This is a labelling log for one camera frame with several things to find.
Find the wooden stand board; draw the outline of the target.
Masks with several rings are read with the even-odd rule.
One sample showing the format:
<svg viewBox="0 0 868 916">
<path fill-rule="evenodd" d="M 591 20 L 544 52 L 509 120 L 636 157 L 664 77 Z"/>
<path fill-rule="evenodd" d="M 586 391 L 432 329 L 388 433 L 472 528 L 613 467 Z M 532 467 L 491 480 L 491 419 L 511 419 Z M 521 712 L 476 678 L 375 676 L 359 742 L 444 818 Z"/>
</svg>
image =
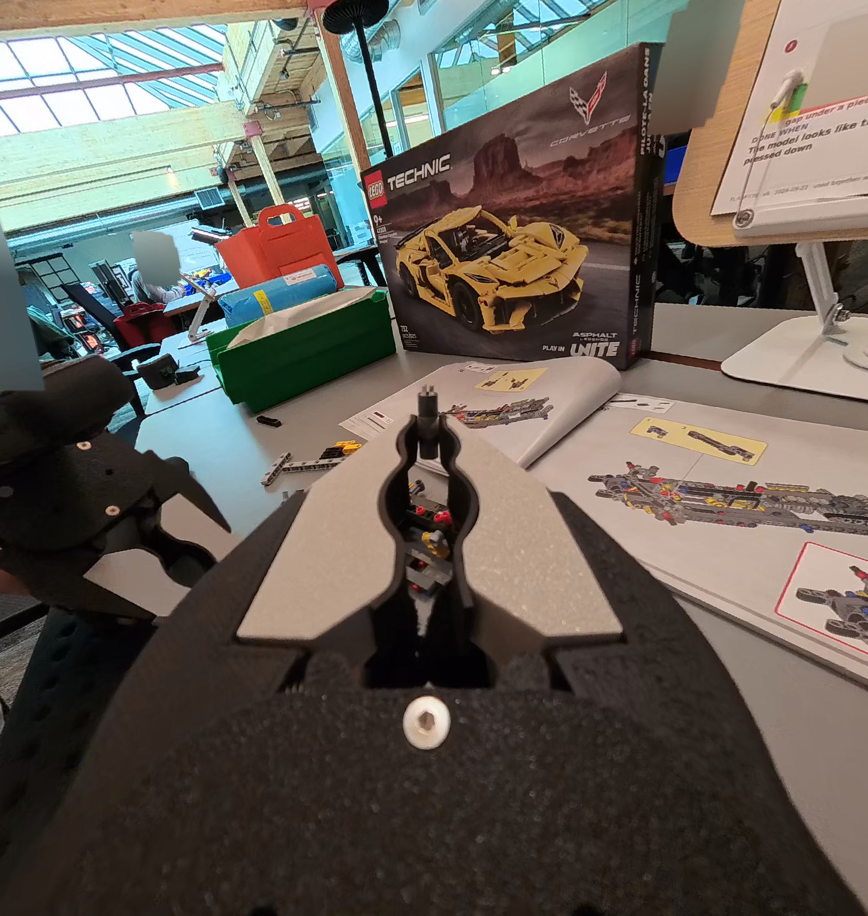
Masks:
<svg viewBox="0 0 868 916">
<path fill-rule="evenodd" d="M 731 214 L 711 210 L 729 164 L 749 98 L 781 6 L 779 1 L 746 1 L 730 64 L 712 117 L 694 128 L 688 152 L 674 188 L 673 217 L 680 234 L 705 246 L 789 244 L 868 239 L 868 225 L 836 227 L 818 222 L 780 223 L 762 235 L 743 235 Z"/>
</svg>

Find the grey lego beam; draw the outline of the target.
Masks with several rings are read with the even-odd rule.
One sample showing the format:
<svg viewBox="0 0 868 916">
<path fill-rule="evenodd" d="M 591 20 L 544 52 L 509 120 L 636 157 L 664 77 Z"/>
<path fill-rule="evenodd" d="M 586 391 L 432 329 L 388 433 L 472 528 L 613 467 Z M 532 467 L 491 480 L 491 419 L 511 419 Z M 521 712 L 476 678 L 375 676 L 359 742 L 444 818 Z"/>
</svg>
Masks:
<svg viewBox="0 0 868 916">
<path fill-rule="evenodd" d="M 343 454 L 333 454 L 309 461 L 294 461 L 290 452 L 279 456 L 260 480 L 262 487 L 269 487 L 281 475 L 315 474 L 332 470 L 346 459 Z"/>
</svg>

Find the orange carry bag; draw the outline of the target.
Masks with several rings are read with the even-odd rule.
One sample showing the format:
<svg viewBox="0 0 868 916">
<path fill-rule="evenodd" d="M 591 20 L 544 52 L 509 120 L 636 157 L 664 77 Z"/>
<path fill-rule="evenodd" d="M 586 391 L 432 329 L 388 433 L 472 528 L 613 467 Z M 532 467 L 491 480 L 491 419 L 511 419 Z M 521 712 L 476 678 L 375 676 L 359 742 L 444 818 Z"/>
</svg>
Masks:
<svg viewBox="0 0 868 916">
<path fill-rule="evenodd" d="M 345 286 L 320 217 L 305 216 L 291 204 L 263 209 L 257 225 L 218 242 L 216 249 L 241 289 L 322 266 L 337 290 Z"/>
</svg>

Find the blue foam roll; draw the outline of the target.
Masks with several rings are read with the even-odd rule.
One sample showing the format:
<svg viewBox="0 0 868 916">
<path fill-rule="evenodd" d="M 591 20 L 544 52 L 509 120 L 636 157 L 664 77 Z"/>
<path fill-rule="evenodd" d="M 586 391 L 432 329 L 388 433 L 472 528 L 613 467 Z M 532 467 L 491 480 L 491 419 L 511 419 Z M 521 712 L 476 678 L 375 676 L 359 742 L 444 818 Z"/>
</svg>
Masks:
<svg viewBox="0 0 868 916">
<path fill-rule="evenodd" d="M 336 277 L 321 263 L 223 294 L 219 304 L 226 327 L 230 329 L 335 293 L 338 289 Z"/>
</svg>

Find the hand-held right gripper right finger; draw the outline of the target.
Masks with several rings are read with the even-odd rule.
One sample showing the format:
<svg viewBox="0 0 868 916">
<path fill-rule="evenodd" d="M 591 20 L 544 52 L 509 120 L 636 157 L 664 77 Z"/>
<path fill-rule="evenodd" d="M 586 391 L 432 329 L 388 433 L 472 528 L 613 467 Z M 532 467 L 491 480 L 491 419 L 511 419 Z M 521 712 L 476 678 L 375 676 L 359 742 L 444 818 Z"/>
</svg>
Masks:
<svg viewBox="0 0 868 916">
<path fill-rule="evenodd" d="M 488 681 L 522 656 L 619 642 L 623 624 L 552 494 L 442 414 L 452 579 L 427 630 L 429 681 Z"/>
</svg>

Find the lego instruction booklet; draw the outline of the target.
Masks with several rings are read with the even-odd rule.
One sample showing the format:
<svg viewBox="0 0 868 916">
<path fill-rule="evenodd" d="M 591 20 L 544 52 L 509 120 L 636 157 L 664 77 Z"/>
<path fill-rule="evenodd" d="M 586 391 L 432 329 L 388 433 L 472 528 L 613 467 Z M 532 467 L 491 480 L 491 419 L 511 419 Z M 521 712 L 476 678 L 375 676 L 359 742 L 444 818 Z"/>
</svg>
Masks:
<svg viewBox="0 0 868 916">
<path fill-rule="evenodd" d="M 620 392 L 597 358 L 454 363 L 340 426 L 439 408 L 674 593 L 868 683 L 868 431 Z"/>
</svg>

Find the black floor lamp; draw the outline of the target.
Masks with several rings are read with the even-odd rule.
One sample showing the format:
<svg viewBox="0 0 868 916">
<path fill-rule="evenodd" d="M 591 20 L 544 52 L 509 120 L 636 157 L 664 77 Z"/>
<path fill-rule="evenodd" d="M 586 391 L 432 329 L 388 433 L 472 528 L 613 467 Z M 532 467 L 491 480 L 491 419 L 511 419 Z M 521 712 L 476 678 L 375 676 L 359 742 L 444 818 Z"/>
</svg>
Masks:
<svg viewBox="0 0 868 916">
<path fill-rule="evenodd" d="M 380 24 L 387 15 L 388 10 L 389 3 L 387 1 L 334 1 L 325 8 L 322 15 L 322 24 L 331 34 L 341 37 L 353 32 L 357 37 L 360 58 L 370 88 L 373 110 L 380 129 L 386 158 L 392 157 L 394 151 L 385 123 L 382 100 L 375 79 L 366 29 Z"/>
</svg>

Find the grey lego axle pin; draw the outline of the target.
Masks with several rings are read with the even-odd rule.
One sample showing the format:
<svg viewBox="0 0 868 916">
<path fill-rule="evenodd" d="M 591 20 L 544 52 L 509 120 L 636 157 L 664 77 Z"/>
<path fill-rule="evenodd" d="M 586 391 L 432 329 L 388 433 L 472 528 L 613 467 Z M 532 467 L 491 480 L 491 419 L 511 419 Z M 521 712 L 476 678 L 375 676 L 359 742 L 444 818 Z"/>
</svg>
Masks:
<svg viewBox="0 0 868 916">
<path fill-rule="evenodd" d="M 422 385 L 417 396 L 417 454 L 423 461 L 439 459 L 439 395 L 433 385 Z"/>
</svg>

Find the lego set box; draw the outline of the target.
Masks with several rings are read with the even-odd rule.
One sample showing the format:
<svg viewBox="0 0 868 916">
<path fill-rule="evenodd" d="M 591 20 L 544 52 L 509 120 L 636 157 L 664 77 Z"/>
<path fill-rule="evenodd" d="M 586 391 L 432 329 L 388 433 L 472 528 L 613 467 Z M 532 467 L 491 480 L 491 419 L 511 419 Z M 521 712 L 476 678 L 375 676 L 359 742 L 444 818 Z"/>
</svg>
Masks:
<svg viewBox="0 0 868 916">
<path fill-rule="evenodd" d="M 664 48 L 635 43 L 361 173 L 406 351 L 623 371 L 650 349 Z"/>
</svg>

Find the red chair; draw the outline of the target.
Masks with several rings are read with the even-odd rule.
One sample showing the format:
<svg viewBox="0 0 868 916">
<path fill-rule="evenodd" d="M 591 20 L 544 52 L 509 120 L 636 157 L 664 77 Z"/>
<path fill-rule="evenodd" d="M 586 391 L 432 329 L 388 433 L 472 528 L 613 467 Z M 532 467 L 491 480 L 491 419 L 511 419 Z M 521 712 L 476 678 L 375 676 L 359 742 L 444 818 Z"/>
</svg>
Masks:
<svg viewBox="0 0 868 916">
<path fill-rule="evenodd" d="M 115 319 L 114 337 L 122 350 L 145 344 L 160 344 L 177 333 L 173 319 L 165 315 L 165 304 L 128 302 Z"/>
</svg>

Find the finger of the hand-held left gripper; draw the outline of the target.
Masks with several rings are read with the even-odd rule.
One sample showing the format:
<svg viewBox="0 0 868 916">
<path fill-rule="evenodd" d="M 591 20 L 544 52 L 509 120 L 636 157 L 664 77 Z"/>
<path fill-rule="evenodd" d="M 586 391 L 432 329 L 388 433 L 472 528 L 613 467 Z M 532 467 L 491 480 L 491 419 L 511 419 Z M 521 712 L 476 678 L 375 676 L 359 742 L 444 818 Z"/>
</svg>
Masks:
<svg viewBox="0 0 868 916">
<path fill-rule="evenodd" d="M 84 578 L 158 617 L 173 612 L 217 564 L 217 539 L 212 532 L 198 542 L 187 531 L 117 526 L 106 534 L 102 547 Z"/>
</svg>

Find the lego car chassis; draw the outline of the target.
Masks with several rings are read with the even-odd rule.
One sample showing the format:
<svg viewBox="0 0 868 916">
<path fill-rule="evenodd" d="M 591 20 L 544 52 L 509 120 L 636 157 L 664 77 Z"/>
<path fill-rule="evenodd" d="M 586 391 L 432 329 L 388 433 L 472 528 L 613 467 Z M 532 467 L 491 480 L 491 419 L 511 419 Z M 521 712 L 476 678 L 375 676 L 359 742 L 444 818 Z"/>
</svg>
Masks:
<svg viewBox="0 0 868 916">
<path fill-rule="evenodd" d="M 449 507 L 428 494 L 421 479 L 409 483 L 409 506 L 402 532 L 406 544 L 406 578 L 415 597 L 433 598 L 450 583 L 455 539 Z"/>
</svg>

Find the black office chair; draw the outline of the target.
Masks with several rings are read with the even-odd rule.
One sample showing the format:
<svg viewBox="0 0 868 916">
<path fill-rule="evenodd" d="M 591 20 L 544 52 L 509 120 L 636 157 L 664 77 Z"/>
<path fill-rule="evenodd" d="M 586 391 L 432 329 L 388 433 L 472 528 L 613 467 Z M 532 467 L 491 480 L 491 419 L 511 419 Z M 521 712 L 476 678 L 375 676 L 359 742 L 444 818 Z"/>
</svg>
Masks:
<svg viewBox="0 0 868 916">
<path fill-rule="evenodd" d="M 158 356 L 161 351 L 161 344 L 145 344 L 140 347 L 122 350 L 114 337 L 114 322 L 119 316 L 116 316 L 111 310 L 94 297 L 86 287 L 79 283 L 65 283 L 63 285 L 65 293 L 71 301 L 80 306 L 84 312 L 91 316 L 97 324 L 112 338 L 117 352 L 115 354 L 105 355 L 107 361 L 117 365 L 119 370 L 132 383 L 137 382 L 140 377 L 136 371 L 137 363 L 143 362 L 151 357 Z"/>
</svg>

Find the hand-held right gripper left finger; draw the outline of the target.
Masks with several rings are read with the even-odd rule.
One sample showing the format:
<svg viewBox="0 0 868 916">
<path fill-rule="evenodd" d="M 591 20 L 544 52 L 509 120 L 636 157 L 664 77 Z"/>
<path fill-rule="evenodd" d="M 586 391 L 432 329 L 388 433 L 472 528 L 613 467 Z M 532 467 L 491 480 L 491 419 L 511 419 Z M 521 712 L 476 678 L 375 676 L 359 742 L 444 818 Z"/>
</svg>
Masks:
<svg viewBox="0 0 868 916">
<path fill-rule="evenodd" d="M 328 471 L 283 508 L 283 537 L 237 627 L 242 647 L 280 649 L 285 681 L 331 657 L 347 681 L 418 681 L 417 609 L 402 526 L 417 417 Z"/>
</svg>

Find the green plastic bin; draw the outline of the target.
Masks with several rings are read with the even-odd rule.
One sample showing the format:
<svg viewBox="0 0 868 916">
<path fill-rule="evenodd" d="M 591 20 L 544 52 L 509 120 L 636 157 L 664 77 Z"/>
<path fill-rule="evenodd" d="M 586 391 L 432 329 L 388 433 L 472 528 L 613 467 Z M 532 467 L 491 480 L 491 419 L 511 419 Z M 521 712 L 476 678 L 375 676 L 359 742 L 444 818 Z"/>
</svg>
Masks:
<svg viewBox="0 0 868 916">
<path fill-rule="evenodd" d="M 227 349 L 246 325 L 207 338 L 220 385 L 256 414 L 334 381 L 396 351 L 387 293 L 281 333 Z"/>
</svg>

